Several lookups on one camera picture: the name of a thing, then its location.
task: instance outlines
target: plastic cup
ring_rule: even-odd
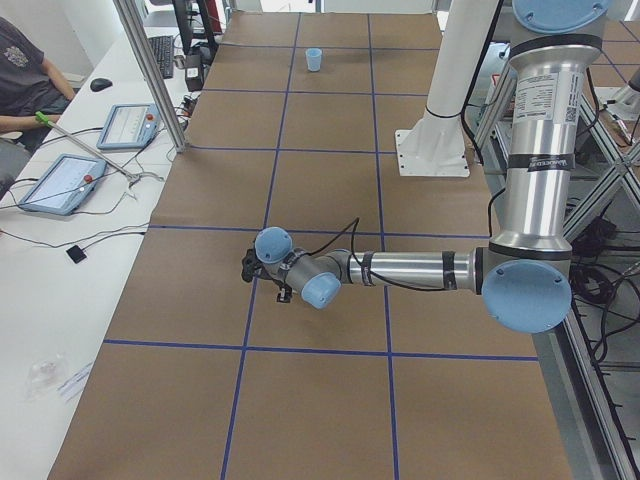
[[[307,56],[307,68],[310,72],[317,72],[320,70],[320,64],[322,63],[322,50],[319,48],[307,48],[305,52]]]

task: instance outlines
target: blue tape line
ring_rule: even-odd
[[[280,93],[286,94],[287,90],[252,90],[246,88],[203,88],[204,92],[228,92],[228,93]],[[295,93],[298,95],[371,95],[371,92],[332,92],[332,91],[317,91],[317,90],[290,90],[289,93]],[[424,97],[427,98],[426,93],[376,93],[378,96],[384,97]]]
[[[609,57],[609,55],[607,55],[607,52],[603,51],[602,54],[605,56],[605,58],[609,61],[609,63],[611,64],[611,66],[613,67],[613,69],[616,71],[616,73],[620,76],[620,78],[626,82],[627,80],[624,78],[624,75],[622,75],[622,73],[620,72],[620,70],[618,70],[618,67],[611,61],[611,58]]]
[[[288,45],[240,45],[240,44],[233,44],[233,43],[221,43],[221,46],[225,46],[225,47],[239,47],[239,48],[294,48]],[[344,47],[344,46],[332,46],[332,47],[327,47],[324,45],[314,45],[315,48],[321,48],[323,50],[369,50],[370,47]],[[409,52],[413,52],[413,51],[418,51],[418,52],[432,52],[432,51],[438,51],[440,50],[439,48],[420,48],[420,47],[376,47],[374,48],[374,50],[398,50],[398,51],[409,51]]]
[[[282,117],[280,119],[280,131],[278,132],[278,143],[276,145],[276,153],[275,153],[275,158],[274,158],[274,162],[273,162],[273,172],[271,175],[271,184],[269,186],[269,196],[267,198],[267,206],[265,208],[265,214],[264,214],[264,222],[263,222],[263,228],[267,226],[267,221],[269,219],[269,210],[271,208],[271,198],[273,196],[273,187],[275,184],[275,177],[276,177],[276,171],[278,168],[278,155],[280,153],[280,142],[282,140],[282,132],[284,129],[284,120],[285,120],[285,116],[286,116],[286,112],[287,112],[287,100],[289,98],[289,88],[291,87],[291,77],[293,74],[293,65],[294,65],[294,59],[295,59],[295,54],[296,54],[296,45],[298,43],[298,34],[300,32],[300,20],[302,19],[302,14],[298,14],[298,22],[296,24],[296,35],[293,41],[293,50],[291,52],[291,63],[289,65],[289,79],[287,81],[287,93],[285,93],[285,97],[284,97],[284,105],[282,107]],[[238,400],[240,397],[240,385],[242,384],[242,373],[244,371],[244,361],[247,355],[247,345],[249,344],[249,333],[251,331],[251,321],[252,321],[252,317],[253,317],[253,308],[255,305],[255,298],[256,298],[256,290],[257,290],[257,285],[258,285],[258,280],[254,279],[253,280],[253,288],[251,291],[251,302],[249,304],[249,313],[247,314],[247,326],[245,329],[245,333],[244,333],[244,340],[242,342],[242,354],[240,356],[240,366],[238,368],[238,377],[236,380],[236,390],[234,393],[234,397],[233,397],[233,407],[231,410],[231,418],[229,420],[229,430],[227,432],[227,443],[225,446],[225,451],[224,451],[224,459],[223,459],[223,463],[222,463],[222,470],[220,472],[220,480],[225,480],[226,475],[227,475],[227,467],[229,464],[229,453],[231,452],[231,442],[233,440],[233,429],[235,426],[235,418],[236,418],[236,411],[237,411],[237,407],[238,407]]]
[[[457,353],[409,353],[394,352],[398,358],[433,358],[438,360],[484,360],[502,362],[537,362],[538,357],[526,357],[517,355],[465,355]]]
[[[386,352],[367,352],[358,350],[334,350],[334,349],[315,349],[315,348],[285,348],[285,347],[262,347],[252,345],[247,347],[252,352],[271,352],[271,353],[304,353],[311,355],[346,355],[355,357],[386,357]]]
[[[222,459],[222,469],[220,471],[220,480],[224,480],[227,475],[229,466],[229,454],[231,453],[231,441],[233,439],[233,428],[236,422],[236,413],[238,411],[238,401],[240,399],[240,386],[242,384],[242,374],[244,372],[244,361],[247,356],[247,343],[249,342],[249,332],[251,330],[251,320],[253,317],[253,307],[255,305],[256,291],[258,287],[257,279],[253,280],[251,289],[251,300],[249,302],[249,312],[247,313],[247,325],[244,330],[244,339],[242,341],[242,353],[240,354],[240,363],[238,365],[238,375],[236,376],[236,388],[233,392],[233,404],[231,406],[231,415],[229,417],[229,428],[227,429],[227,441],[224,447],[224,457]]]
[[[204,230],[213,232],[248,232],[257,233],[262,228],[244,228],[244,227],[216,227],[206,225],[149,225],[149,228],[153,229],[170,229],[170,230]],[[289,233],[304,234],[304,235],[337,235],[340,233],[337,230],[304,230],[304,229],[287,229]],[[455,233],[397,233],[397,232],[385,232],[385,237],[400,237],[400,238],[450,238],[450,239],[470,239],[470,240],[488,240],[488,235],[465,235]],[[380,236],[380,232],[357,232],[356,236]]]
[[[376,149],[376,182],[378,187],[378,216],[380,217],[380,243],[382,251],[386,250],[385,234],[384,234],[384,208],[382,198],[382,178],[381,178],[381,164],[380,164],[380,150],[378,141],[378,118],[376,109],[376,82],[375,71],[373,68],[373,49],[371,40],[371,15],[367,14],[367,35],[369,38],[369,69],[371,74],[371,106],[373,109],[373,135]],[[389,311],[389,294],[387,287],[383,287],[384,290],[384,314],[385,314],[385,328],[387,335],[387,371],[389,375],[389,407],[391,417],[391,443],[393,445],[393,478],[394,480],[400,480],[400,461],[398,453],[398,429],[396,421],[396,398],[395,398],[395,385],[393,377],[393,343],[391,338],[391,313]]]
[[[240,345],[210,345],[206,343],[151,342],[143,340],[121,340],[106,338],[103,343],[109,345],[129,345],[138,347],[194,348],[203,350],[242,350]]]
[[[330,150],[320,148],[270,148],[270,147],[207,147],[203,145],[190,145],[190,148],[196,150],[216,150],[216,151],[238,151],[238,152],[299,152],[299,153],[363,153],[369,155],[375,155],[379,153],[381,155],[395,155],[395,152],[374,152],[372,150]]]
[[[260,345],[218,345],[207,343],[180,343],[180,342],[154,342],[144,340],[125,340],[118,338],[107,338],[103,343],[109,345],[124,345],[133,347],[161,347],[161,348],[184,348],[203,350],[234,350],[247,352],[270,352],[287,354],[308,354],[308,355],[344,355],[356,357],[388,357],[395,358],[427,358],[436,360],[482,360],[482,361],[504,361],[504,362],[537,362],[536,356],[520,355],[471,355],[458,353],[419,353],[419,352],[389,352],[389,351],[369,351],[369,350],[337,350],[322,348],[289,348],[289,347],[266,347]]]
[[[168,230],[206,230],[213,232],[260,232],[261,228],[242,228],[242,227],[208,227],[203,225],[149,225],[149,228],[168,229]]]

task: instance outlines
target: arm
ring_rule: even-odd
[[[57,122],[60,115],[49,115],[49,119]],[[29,117],[9,117],[0,115],[0,134],[7,132],[24,132],[25,130],[33,130],[41,128],[42,124],[36,120],[35,115]]]
[[[76,96],[76,93],[73,91],[73,88],[71,87],[67,79],[64,78],[62,72],[58,70],[58,68],[46,58],[42,60],[41,68],[42,71],[51,79],[51,83],[53,83],[53,85],[60,91],[60,93],[62,93],[67,100],[73,100],[73,97]]]

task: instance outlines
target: tablet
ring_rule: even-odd
[[[100,158],[63,154],[53,162],[18,207],[29,212],[69,215],[87,198],[102,177],[107,162]]]
[[[147,146],[158,130],[160,113],[153,104],[114,105],[102,127],[100,150],[134,150]]]

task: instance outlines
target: sticker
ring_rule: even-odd
[[[563,94],[557,96],[553,123],[578,124],[583,81],[584,75],[582,73],[560,72],[558,92],[563,92]]]
[[[553,119],[557,83],[557,73],[520,80],[516,89],[513,123]]]
[[[518,82],[513,123],[552,120],[578,124],[584,75],[559,72],[524,78]]]

